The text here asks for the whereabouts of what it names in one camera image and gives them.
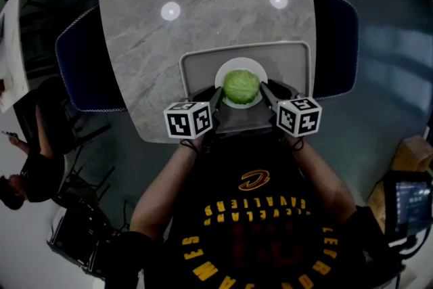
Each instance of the screen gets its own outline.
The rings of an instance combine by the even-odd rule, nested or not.
[[[413,223],[428,218],[428,196],[431,185],[427,182],[398,182],[397,225]]]

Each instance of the navy chair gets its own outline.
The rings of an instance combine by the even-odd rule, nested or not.
[[[314,0],[316,74],[313,97],[327,99],[350,92],[357,79],[359,23],[347,0]]]
[[[58,37],[55,54],[77,110],[126,110],[110,63],[99,6],[83,13]]]

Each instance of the gray marble tabletop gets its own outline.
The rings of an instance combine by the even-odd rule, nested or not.
[[[179,60],[187,52],[302,40],[311,48],[314,81],[313,0],[99,0],[99,4],[114,74],[146,141],[173,142],[162,112],[185,97]]]

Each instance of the black t-shirt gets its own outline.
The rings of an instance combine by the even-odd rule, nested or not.
[[[38,147],[31,147],[20,176],[28,201],[42,202],[51,199],[58,192],[64,174],[63,156],[48,159],[39,153]]]
[[[135,232],[114,242],[106,288],[135,288],[141,269],[146,289],[354,288],[362,271],[389,277],[388,258],[369,209],[337,228],[287,148],[234,138],[198,158],[165,243]]]

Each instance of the green cabbage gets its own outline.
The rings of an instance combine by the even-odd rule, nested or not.
[[[260,88],[257,75],[247,70],[234,70],[225,75],[223,89],[225,96],[235,104],[249,104]]]

